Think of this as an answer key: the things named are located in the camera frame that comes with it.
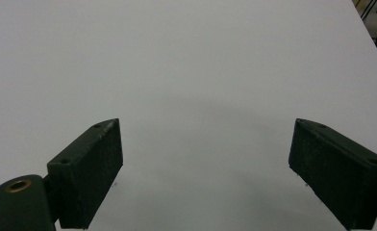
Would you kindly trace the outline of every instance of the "white table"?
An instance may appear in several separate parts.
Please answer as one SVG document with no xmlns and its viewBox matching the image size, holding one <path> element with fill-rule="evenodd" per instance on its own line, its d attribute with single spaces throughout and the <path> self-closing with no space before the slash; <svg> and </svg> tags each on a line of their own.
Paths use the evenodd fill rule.
<svg viewBox="0 0 377 231">
<path fill-rule="evenodd" d="M 113 117 L 89 230 L 343 230 L 289 168 L 293 124 L 377 153 L 377 50 L 351 0 L 0 1 L 0 184 Z"/>
</svg>

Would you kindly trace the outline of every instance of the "dark green plastic part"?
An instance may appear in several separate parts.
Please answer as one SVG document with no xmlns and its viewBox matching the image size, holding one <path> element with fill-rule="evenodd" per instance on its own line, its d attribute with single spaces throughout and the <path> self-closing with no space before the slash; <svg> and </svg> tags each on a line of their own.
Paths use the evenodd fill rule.
<svg viewBox="0 0 377 231">
<path fill-rule="evenodd" d="M 63 202 L 62 228 L 87 229 L 123 165 L 119 120 L 91 126 L 47 164 Z"/>
<path fill-rule="evenodd" d="M 0 185 L 0 231 L 6 230 L 55 230 L 40 176 L 21 176 Z"/>
<path fill-rule="evenodd" d="M 289 165 L 347 229 L 377 217 L 377 154 L 335 130 L 296 119 Z"/>
</svg>

